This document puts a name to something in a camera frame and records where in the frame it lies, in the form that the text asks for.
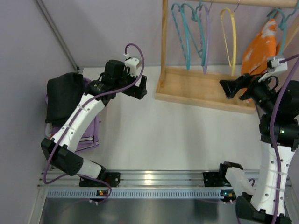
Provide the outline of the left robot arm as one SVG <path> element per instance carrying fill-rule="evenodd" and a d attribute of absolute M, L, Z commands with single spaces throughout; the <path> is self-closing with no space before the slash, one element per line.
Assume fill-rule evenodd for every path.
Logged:
<path fill-rule="evenodd" d="M 108 185 L 104 181 L 106 169 L 75 152 L 88 126 L 117 93 L 124 93 L 136 99 L 142 99 L 147 94 L 147 77 L 142 74 L 143 70 L 143 60 L 135 57 L 128 57 L 124 62 L 109 60 L 106 63 L 104 72 L 98 79 L 88 84 L 67 121 L 52 138 L 45 138 L 41 142 L 41 148 L 47 159 L 43 174 L 45 184 L 50 184 L 47 172 L 52 165 L 63 171 L 64 176 L 78 175 Z"/>

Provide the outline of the yellow plastic hanger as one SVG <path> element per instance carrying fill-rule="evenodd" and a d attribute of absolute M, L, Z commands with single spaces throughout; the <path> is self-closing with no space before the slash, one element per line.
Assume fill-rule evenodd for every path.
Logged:
<path fill-rule="evenodd" d="M 229 15 L 231 21 L 232 31 L 231 31 L 230 41 L 232 46 L 232 50 L 231 50 L 232 55 L 229 54 L 228 38 L 226 36 L 226 28 L 224 25 L 224 16 L 226 13 Z M 225 48 L 226 48 L 226 53 L 228 58 L 228 65 L 231 68 L 231 76 L 233 77 L 235 75 L 236 56 L 237 56 L 237 35 L 236 35 L 235 14 L 231 9 L 226 7 L 221 10 L 220 17 L 221 17 L 221 28 L 223 31 L 224 43 L 225 43 Z"/>

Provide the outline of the black trousers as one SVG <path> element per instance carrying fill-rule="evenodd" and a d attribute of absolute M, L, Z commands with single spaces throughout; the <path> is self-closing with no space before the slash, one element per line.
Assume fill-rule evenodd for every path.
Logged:
<path fill-rule="evenodd" d="M 72 115 L 84 91 L 83 75 L 75 72 L 63 74 L 47 82 L 46 123 L 61 127 Z"/>

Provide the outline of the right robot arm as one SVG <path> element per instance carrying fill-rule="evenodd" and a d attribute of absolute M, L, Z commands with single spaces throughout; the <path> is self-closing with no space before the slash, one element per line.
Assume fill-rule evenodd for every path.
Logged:
<path fill-rule="evenodd" d="M 244 89 L 240 100 L 253 100 L 264 112 L 259 124 L 263 144 L 258 183 L 252 186 L 238 163 L 223 162 L 219 172 L 236 194 L 238 220 L 261 224 L 289 224 L 284 193 L 290 162 L 299 147 L 299 83 L 286 81 L 277 91 L 270 78 L 245 74 L 235 80 L 221 80 L 227 98 Z"/>

